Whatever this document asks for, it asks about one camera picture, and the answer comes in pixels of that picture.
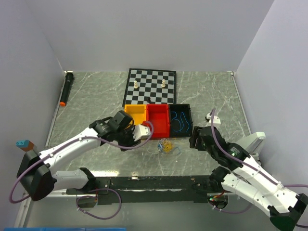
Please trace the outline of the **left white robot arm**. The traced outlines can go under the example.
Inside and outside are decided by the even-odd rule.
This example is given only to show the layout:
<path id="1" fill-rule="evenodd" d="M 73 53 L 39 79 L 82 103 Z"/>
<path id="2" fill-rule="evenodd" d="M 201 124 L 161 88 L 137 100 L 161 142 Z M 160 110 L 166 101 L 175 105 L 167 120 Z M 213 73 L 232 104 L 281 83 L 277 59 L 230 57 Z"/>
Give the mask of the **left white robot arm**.
<path id="1" fill-rule="evenodd" d="M 34 144 L 25 140 L 17 147 L 25 150 L 17 171 L 17 183 L 22 184 L 28 197 L 39 201 L 52 191 L 75 188 L 90 193 L 95 188 L 95 178 L 86 168 L 62 171 L 61 167 L 87 151 L 104 144 L 112 144 L 121 151 L 140 146 L 137 131 L 144 129 L 136 125 L 132 116 L 123 110 L 114 116 L 95 120 L 78 135 L 47 150 L 37 151 Z"/>

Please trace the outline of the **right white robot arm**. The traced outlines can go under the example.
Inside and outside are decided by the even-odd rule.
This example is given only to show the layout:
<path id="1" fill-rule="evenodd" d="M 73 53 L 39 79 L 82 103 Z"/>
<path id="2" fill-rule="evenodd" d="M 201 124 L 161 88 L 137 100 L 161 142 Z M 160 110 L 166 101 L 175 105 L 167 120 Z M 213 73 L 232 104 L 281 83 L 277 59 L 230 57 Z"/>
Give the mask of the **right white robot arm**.
<path id="1" fill-rule="evenodd" d="M 258 207 L 281 231 L 292 231 L 308 206 L 307 195 L 290 190 L 276 180 L 251 153 L 262 147 L 264 132 L 226 142 L 215 127 L 193 129 L 190 148 L 208 152 L 219 163 L 209 177 L 210 189 L 231 192 Z"/>

